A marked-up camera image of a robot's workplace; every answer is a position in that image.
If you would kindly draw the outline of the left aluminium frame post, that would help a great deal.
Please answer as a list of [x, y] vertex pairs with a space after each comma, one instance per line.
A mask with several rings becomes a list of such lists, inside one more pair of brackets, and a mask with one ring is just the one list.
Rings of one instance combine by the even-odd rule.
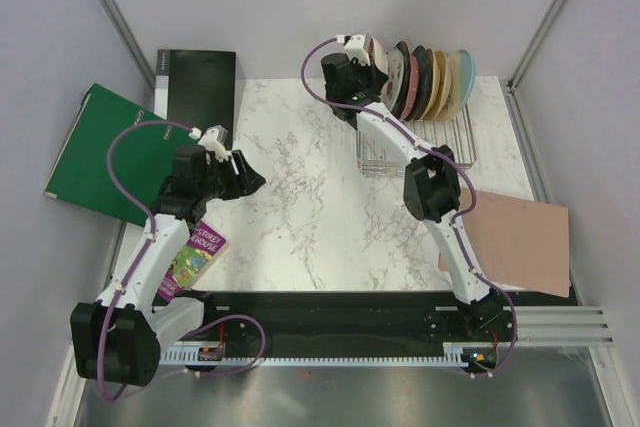
[[117, 0], [98, 0], [108, 19], [113, 25], [121, 42], [124, 44], [129, 56], [134, 62], [138, 72], [149, 89], [155, 88], [155, 77], [149, 62], [146, 60], [143, 51], [129, 26]]

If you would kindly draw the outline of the aluminium front rail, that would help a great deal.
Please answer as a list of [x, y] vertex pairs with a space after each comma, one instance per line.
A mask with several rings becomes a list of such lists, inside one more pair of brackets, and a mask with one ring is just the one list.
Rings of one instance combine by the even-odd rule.
[[[164, 306], [153, 306], [155, 310], [159, 310], [162, 307]], [[221, 319], [210, 323], [206, 323], [203, 320], [202, 325], [189, 334], [199, 334], [204, 332], [207, 327], [220, 327], [222, 324], [223, 321]], [[560, 339], [568, 341], [598, 341], [607, 339], [610, 336], [603, 313], [595, 308], [579, 306], [526, 307], [521, 314], [521, 319], [512, 321], [507, 326], [512, 331], [512, 339], [519, 340], [531, 337], [536, 341]], [[480, 342], [446, 343], [471, 344]]]

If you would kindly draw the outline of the dark teal plate in rack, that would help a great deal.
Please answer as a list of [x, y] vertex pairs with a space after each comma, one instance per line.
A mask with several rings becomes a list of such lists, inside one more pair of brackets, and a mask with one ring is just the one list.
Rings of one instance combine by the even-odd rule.
[[415, 121], [422, 118], [431, 99], [434, 80], [434, 53], [431, 49], [418, 45], [412, 55], [418, 62], [419, 70], [418, 89], [409, 116], [410, 121]]

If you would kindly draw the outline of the pink cutting board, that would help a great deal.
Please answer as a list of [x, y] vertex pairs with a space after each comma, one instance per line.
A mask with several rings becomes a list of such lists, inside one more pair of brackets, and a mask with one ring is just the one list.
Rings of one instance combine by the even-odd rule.
[[451, 227], [452, 216], [449, 212], [439, 223], [424, 224], [457, 300], [470, 304], [489, 292], [469, 271], [467, 259], [494, 284], [569, 296], [567, 208], [477, 191], [475, 208], [457, 219], [458, 231]]

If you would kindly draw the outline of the white strawberry pattern plate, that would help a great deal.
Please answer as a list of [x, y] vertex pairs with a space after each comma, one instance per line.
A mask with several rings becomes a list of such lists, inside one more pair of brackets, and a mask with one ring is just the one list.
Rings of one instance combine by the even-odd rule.
[[407, 66], [406, 51], [406, 43], [404, 41], [400, 41], [387, 53], [388, 80], [384, 84], [380, 93], [382, 102], [396, 117], [399, 116], [399, 113], [402, 110], [400, 107], [400, 97], [404, 85], [405, 70]]

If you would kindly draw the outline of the pink polka dot plate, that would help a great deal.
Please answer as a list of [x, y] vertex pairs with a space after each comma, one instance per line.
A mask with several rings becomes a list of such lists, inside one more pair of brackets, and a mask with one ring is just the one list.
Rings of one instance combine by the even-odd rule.
[[417, 97], [417, 91], [419, 86], [419, 64], [414, 54], [410, 55], [410, 75], [409, 75], [409, 84], [408, 91], [406, 96], [406, 102], [404, 109], [402, 111], [401, 119], [407, 120], [413, 106], [415, 104], [415, 100]]

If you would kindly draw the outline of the light blue plate in rack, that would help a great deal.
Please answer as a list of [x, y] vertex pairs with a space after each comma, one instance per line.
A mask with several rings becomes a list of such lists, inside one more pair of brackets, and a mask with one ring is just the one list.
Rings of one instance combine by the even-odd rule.
[[460, 73], [461, 73], [461, 86], [462, 86], [461, 93], [462, 93], [462, 108], [463, 108], [468, 102], [468, 100], [470, 99], [473, 88], [474, 88], [475, 78], [476, 78], [476, 62], [469, 51], [464, 49], [457, 50], [457, 51], [460, 52], [460, 60], [461, 60]]

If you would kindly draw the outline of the brown floral pattern plate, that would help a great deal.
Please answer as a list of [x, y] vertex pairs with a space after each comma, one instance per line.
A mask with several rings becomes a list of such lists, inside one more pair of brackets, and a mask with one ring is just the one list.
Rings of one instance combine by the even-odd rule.
[[367, 52], [371, 65], [381, 74], [388, 75], [387, 53], [381, 43], [373, 36], [368, 37]]

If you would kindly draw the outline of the aluminium frame post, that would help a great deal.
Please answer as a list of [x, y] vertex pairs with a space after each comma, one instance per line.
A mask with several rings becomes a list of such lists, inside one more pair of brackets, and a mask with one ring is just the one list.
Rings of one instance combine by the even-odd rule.
[[117, 0], [98, 0], [108, 19], [113, 25], [121, 42], [124, 44], [129, 56], [134, 62], [138, 72], [149, 89], [155, 88], [155, 77], [149, 62], [146, 60], [143, 51], [129, 26]]
[[552, 0], [539, 22], [533, 37], [516, 65], [514, 72], [504, 82], [509, 92], [514, 92], [524, 79], [539, 49], [550, 34], [556, 21], [570, 0]]

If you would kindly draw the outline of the right aluminium frame post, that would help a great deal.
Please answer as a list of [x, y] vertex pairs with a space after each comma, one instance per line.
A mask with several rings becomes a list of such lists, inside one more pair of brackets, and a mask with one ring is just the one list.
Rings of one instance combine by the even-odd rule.
[[550, 34], [556, 21], [570, 0], [552, 0], [539, 22], [533, 37], [516, 65], [514, 72], [504, 82], [509, 92], [514, 92], [524, 79], [539, 49]]

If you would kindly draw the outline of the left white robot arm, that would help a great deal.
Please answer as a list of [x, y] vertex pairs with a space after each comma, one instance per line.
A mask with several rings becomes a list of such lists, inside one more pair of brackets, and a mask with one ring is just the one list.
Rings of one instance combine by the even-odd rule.
[[71, 313], [80, 377], [144, 387], [155, 376], [161, 356], [181, 338], [189, 333], [198, 340], [216, 335], [220, 318], [201, 301], [178, 297], [159, 310], [153, 302], [208, 202], [250, 196], [265, 182], [240, 150], [223, 159], [196, 144], [175, 151], [172, 171], [148, 207], [151, 216], [129, 268], [94, 302], [79, 303]]

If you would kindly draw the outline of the wire dish rack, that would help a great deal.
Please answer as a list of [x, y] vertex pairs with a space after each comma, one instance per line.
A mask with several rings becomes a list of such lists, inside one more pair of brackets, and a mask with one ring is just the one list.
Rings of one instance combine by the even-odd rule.
[[[436, 147], [447, 145], [463, 169], [475, 164], [477, 151], [467, 107], [446, 122], [417, 120], [404, 122], [404, 126]], [[383, 147], [362, 133], [356, 135], [355, 151], [358, 169], [364, 176], [395, 178], [404, 174], [404, 168]]]

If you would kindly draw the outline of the black rimmed beige plate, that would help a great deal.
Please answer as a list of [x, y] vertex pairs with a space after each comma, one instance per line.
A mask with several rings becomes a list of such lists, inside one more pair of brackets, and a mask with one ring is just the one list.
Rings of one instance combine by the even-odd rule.
[[400, 41], [396, 44], [396, 48], [402, 54], [403, 60], [403, 77], [401, 81], [401, 89], [399, 92], [399, 97], [396, 102], [394, 115], [396, 118], [400, 119], [402, 112], [404, 111], [408, 93], [409, 93], [409, 84], [410, 84], [410, 76], [411, 76], [411, 54], [409, 52], [408, 45], [405, 41]]

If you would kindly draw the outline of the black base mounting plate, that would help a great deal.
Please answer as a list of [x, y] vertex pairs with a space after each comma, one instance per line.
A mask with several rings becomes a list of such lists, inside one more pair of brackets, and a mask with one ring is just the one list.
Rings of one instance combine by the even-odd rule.
[[446, 342], [508, 343], [508, 323], [526, 307], [575, 307], [575, 296], [536, 292], [496, 294], [500, 315], [467, 334], [458, 324], [458, 303], [445, 291], [213, 292], [190, 291], [205, 307], [204, 321], [223, 321], [189, 334], [189, 341], [221, 341], [232, 353], [440, 354]]

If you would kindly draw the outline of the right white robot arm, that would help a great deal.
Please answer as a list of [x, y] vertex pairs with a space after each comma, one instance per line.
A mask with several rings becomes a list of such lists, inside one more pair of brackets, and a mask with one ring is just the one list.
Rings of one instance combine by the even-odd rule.
[[420, 139], [363, 83], [364, 75], [344, 53], [321, 60], [326, 102], [335, 115], [376, 141], [404, 169], [403, 200], [424, 223], [445, 260], [458, 303], [458, 328], [467, 339], [483, 339], [494, 328], [501, 307], [464, 229], [460, 181], [467, 180], [451, 149]]

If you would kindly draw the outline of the purple children's book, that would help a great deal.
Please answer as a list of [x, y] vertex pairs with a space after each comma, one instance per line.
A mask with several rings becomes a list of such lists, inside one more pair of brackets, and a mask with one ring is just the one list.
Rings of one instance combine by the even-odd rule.
[[169, 302], [178, 294], [190, 290], [223, 254], [228, 244], [221, 233], [201, 220], [171, 261], [157, 291], [159, 298]]

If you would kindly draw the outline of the black binder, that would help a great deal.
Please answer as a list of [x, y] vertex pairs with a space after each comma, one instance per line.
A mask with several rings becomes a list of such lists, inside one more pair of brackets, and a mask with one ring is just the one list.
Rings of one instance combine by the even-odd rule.
[[157, 51], [153, 112], [204, 131], [221, 126], [231, 149], [235, 126], [236, 54], [232, 51]]

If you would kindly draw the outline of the cream plate in rack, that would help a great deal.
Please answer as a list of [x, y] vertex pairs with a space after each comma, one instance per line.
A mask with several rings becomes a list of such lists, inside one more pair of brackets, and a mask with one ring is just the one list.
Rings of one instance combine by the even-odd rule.
[[425, 119], [428, 121], [434, 120], [444, 108], [451, 86], [451, 70], [447, 55], [444, 51], [438, 50], [435, 52], [435, 60], [437, 61], [439, 81], [433, 105], [425, 115]]
[[447, 72], [449, 84], [447, 95], [443, 97], [443, 106], [436, 116], [437, 121], [445, 122], [452, 120], [462, 108], [461, 93], [461, 60], [460, 52], [454, 51], [447, 55]]

